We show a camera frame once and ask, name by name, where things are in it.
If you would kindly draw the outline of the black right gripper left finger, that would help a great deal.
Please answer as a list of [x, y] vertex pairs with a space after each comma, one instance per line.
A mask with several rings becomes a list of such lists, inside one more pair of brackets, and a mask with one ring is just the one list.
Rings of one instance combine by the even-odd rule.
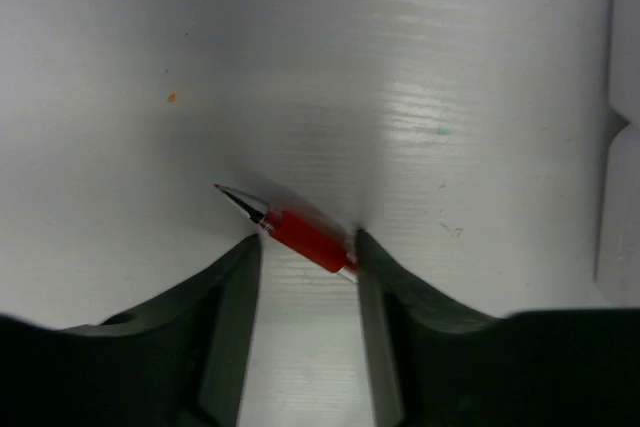
[[5, 426], [233, 426], [258, 303], [257, 236], [97, 325], [1, 319]]

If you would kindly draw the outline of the red gel pen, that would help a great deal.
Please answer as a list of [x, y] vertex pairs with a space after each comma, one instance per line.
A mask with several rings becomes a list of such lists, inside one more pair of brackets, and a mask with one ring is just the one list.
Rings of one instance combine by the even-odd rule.
[[358, 268], [347, 243], [289, 210], [238, 189], [214, 185], [231, 204], [269, 237], [331, 274], [357, 282]]

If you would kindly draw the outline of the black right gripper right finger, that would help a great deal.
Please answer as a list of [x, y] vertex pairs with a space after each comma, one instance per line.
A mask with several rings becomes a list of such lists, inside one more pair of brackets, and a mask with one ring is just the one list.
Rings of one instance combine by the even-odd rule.
[[379, 426], [635, 426], [639, 313], [493, 317], [355, 238], [363, 342]]

